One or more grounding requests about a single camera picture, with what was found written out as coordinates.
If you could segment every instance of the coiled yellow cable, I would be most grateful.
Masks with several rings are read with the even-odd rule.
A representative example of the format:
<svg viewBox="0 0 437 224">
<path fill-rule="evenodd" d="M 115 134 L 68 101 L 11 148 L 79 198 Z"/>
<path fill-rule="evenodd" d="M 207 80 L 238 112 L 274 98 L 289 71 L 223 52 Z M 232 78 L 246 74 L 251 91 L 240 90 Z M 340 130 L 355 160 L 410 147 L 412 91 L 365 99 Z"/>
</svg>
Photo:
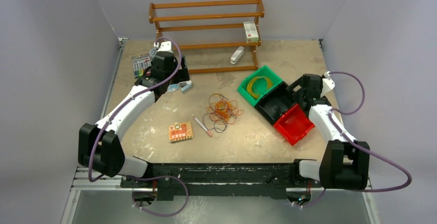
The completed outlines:
<svg viewBox="0 0 437 224">
<path fill-rule="evenodd" d="M 260 80 L 260 79 L 264 79 L 265 82 L 267 83 L 267 87 L 265 89 L 265 91 L 267 91 L 269 88 L 273 87 L 273 82 L 272 80 L 270 80 L 270 78 L 265 77 L 265 76 L 257 76 L 252 78 L 252 80 L 250 80 L 249 84 L 247 84 L 247 88 L 246 91 L 254 98 L 254 99 L 258 99 L 260 96 L 260 93 L 255 93 L 253 90 L 254 84 L 256 81 Z"/>
</svg>

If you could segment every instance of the beige table surface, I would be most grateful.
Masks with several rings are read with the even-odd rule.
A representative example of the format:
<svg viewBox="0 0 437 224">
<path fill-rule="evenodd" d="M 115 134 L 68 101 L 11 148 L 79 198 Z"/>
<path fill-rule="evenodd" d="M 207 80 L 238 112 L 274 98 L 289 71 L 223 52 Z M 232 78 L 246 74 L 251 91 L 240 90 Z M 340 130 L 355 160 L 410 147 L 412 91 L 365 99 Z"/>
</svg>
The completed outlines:
<svg viewBox="0 0 437 224">
<path fill-rule="evenodd" d="M 152 41 L 128 40 L 117 70 L 112 93 L 108 103 L 109 113 L 129 93 L 135 81 L 131 57 L 147 53 Z M 188 68 L 230 67 L 230 56 L 236 48 L 186 50 Z M 304 73 L 321 75 L 326 71 L 325 60 L 318 41 L 263 41 L 257 47 L 259 67 L 269 66 L 288 84 Z M 250 65 L 247 51 L 237 66 Z M 292 162 L 294 159 L 320 160 L 325 142 L 317 128 L 291 146 L 272 125 L 238 92 L 244 78 L 253 71 L 191 75 L 193 88 L 186 93 L 180 90 L 167 93 L 140 114 L 122 140 L 124 153 L 150 162 L 191 163 L 264 163 Z M 194 122 L 193 116 L 202 117 L 208 98 L 221 93 L 238 101 L 238 108 L 244 110 L 234 125 L 224 133 L 213 132 L 209 138 Z M 334 93 L 327 95 L 334 107 L 337 106 Z M 174 123 L 191 121 L 194 138 L 171 144 L 168 127 Z"/>
</svg>

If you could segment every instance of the wooden shelf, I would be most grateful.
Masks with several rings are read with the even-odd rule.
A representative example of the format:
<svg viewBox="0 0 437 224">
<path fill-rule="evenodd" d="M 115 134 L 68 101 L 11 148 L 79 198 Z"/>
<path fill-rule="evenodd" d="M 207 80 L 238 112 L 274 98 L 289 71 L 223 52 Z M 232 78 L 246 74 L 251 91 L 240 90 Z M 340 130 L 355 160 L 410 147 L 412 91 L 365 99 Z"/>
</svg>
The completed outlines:
<svg viewBox="0 0 437 224">
<path fill-rule="evenodd" d="M 172 8 L 188 8 L 188 7 L 208 7 L 208 6 L 227 6 L 227 5 L 257 5 L 256 12 L 246 13 L 220 13 L 220 14 L 193 14 L 193 15 L 178 15 L 178 16 L 157 16 L 156 9 L 172 9 Z M 258 61 L 256 58 L 256 46 L 261 45 L 261 35 L 259 32 L 259 18 L 264 17 L 264 5 L 262 0 L 229 0 L 229 1 L 208 1 L 208 2 L 189 2 L 189 3 L 171 3 L 171 4 L 150 4 L 149 22 L 155 24 L 156 38 L 162 37 L 163 32 L 169 31 L 190 31 L 190 30 L 205 30 L 205 29 L 225 29 L 225 28 L 242 28 L 243 23 L 219 24 L 219 25 L 199 25 L 199 26 L 176 26 L 176 27 L 161 27 L 160 22 L 172 21 L 191 21 L 191 20 L 207 20 L 207 19 L 223 19 L 223 18 L 246 18 L 254 17 L 254 22 L 258 30 L 258 42 L 226 42 L 212 44 L 195 44 L 181 45 L 181 50 L 188 49 L 205 49 L 205 48 L 222 48 L 222 47 L 239 47 L 249 46 L 252 52 L 253 66 L 237 66 L 237 67 L 221 67 L 221 68 L 204 68 L 198 70 L 189 70 L 191 74 L 197 73 L 216 73 L 216 72 L 231 72 L 231 71 L 251 71 L 258 69 Z"/>
</svg>

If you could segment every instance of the white box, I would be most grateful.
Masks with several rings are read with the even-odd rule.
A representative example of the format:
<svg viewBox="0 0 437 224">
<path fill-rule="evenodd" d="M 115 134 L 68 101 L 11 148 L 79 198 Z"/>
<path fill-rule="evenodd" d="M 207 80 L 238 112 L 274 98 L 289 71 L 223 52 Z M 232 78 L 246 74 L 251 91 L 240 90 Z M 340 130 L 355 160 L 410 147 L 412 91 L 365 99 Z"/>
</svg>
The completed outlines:
<svg viewBox="0 0 437 224">
<path fill-rule="evenodd" d="M 255 22 L 243 22 L 246 31 L 246 43 L 258 42 L 258 31 Z"/>
</svg>

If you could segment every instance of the marker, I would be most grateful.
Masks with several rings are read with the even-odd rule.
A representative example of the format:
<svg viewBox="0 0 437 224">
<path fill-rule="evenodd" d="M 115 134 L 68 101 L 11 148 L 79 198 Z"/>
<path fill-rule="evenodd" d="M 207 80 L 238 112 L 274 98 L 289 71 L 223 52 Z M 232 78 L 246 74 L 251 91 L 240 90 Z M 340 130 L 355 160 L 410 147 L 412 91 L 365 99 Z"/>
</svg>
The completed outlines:
<svg viewBox="0 0 437 224">
<path fill-rule="evenodd" d="M 205 127 L 204 124 L 202 124 L 202 122 L 197 117 L 194 117 L 194 121 L 196 121 L 196 123 L 206 132 L 206 134 L 208 134 L 209 137 L 212 137 L 211 132 L 209 132 L 209 130 Z"/>
</svg>

